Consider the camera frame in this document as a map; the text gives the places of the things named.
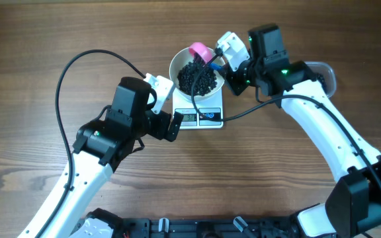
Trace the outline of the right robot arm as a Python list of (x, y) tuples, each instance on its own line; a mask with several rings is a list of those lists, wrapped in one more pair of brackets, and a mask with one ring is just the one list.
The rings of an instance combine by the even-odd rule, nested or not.
[(290, 62), (275, 24), (253, 28), (248, 43), (233, 32), (216, 44), (228, 61), (226, 82), (235, 95), (256, 87), (290, 115), (323, 155), (335, 179), (327, 200), (298, 212), (303, 237), (354, 237), (381, 225), (381, 152), (334, 107), (323, 82), (303, 61)]

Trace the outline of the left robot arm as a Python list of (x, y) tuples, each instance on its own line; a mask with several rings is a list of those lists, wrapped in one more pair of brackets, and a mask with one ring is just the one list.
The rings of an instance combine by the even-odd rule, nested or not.
[(122, 78), (112, 104), (78, 130), (61, 177), (20, 236), (69, 237), (120, 162), (138, 151), (136, 142), (145, 135), (174, 141), (182, 116), (162, 111), (174, 89), (162, 76)]

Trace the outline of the pink scoop blue handle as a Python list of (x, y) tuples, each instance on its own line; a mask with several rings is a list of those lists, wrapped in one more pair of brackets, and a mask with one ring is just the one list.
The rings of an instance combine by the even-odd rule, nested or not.
[(207, 64), (215, 55), (214, 50), (201, 42), (194, 42), (189, 47), (189, 53), (194, 59), (200, 59)]

